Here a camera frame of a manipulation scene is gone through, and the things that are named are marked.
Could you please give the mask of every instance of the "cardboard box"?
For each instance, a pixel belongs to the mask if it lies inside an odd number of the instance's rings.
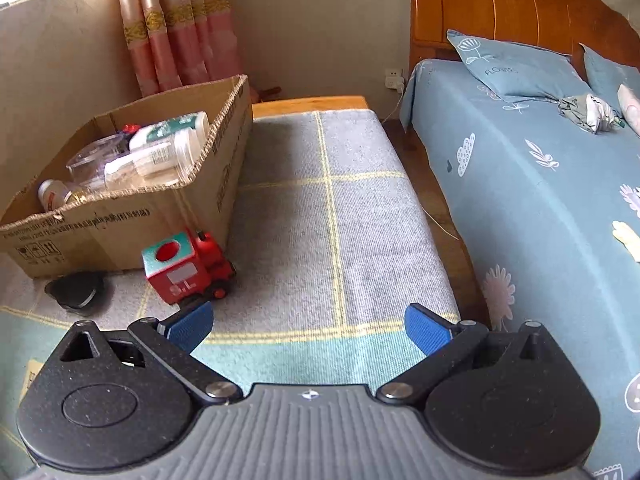
[[[201,110],[211,127],[186,182],[105,192],[41,212],[38,186],[48,178],[68,181],[66,162],[83,146],[125,124],[151,124]],[[28,276],[39,278],[140,268],[143,248],[186,228],[211,232],[224,248],[252,124],[246,76],[174,89],[94,117],[14,197],[0,221],[0,250]]]

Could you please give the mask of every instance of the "gray gripper base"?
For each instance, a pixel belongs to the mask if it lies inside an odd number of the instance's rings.
[[[245,400],[203,410],[178,446],[139,467],[71,474],[43,466],[26,480],[508,480],[443,452],[411,408],[363,386],[256,384]],[[588,480],[572,469],[545,480]]]

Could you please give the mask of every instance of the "curtain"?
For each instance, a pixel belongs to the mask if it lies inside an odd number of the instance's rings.
[[[120,0],[143,96],[242,73],[229,0]]]

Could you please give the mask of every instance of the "toy truck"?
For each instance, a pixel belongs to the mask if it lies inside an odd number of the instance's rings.
[[[168,304],[221,300],[236,275],[211,234],[183,231],[142,251],[149,283]]]

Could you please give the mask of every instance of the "blue pillow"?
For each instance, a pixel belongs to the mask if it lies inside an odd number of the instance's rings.
[[[469,72],[508,103],[558,101],[591,92],[571,63],[557,52],[466,36],[451,29],[447,39]]]
[[[634,94],[640,95],[640,72],[635,66],[620,65],[602,57],[585,44],[581,45],[584,47],[584,67],[587,69],[589,85],[598,97],[609,103],[619,117],[622,117],[618,89],[625,84]]]

